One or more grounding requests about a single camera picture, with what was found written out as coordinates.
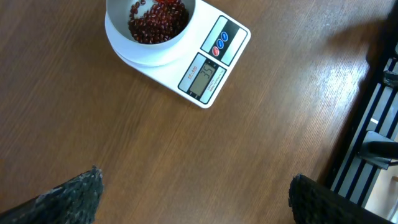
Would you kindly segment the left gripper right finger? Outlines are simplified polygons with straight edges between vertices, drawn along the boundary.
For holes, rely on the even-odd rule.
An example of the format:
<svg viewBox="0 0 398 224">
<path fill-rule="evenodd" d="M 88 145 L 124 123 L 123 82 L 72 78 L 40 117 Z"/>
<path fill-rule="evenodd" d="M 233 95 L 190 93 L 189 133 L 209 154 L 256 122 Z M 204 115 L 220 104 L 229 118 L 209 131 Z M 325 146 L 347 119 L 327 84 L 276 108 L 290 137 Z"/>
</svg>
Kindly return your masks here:
<svg viewBox="0 0 398 224">
<path fill-rule="evenodd" d="M 289 207 L 298 224 L 392 224 L 302 174 L 290 183 Z"/>
</svg>

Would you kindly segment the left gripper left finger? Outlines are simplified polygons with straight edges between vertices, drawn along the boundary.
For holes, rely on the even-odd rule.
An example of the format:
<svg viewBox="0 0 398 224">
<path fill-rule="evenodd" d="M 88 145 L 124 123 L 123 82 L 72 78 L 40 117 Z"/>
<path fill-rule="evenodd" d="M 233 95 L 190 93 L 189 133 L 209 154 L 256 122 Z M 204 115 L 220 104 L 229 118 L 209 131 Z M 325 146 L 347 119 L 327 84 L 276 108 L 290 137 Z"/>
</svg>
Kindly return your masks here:
<svg viewBox="0 0 398 224">
<path fill-rule="evenodd" d="M 104 190 L 97 167 L 1 213 L 1 223 L 93 223 Z"/>
</svg>

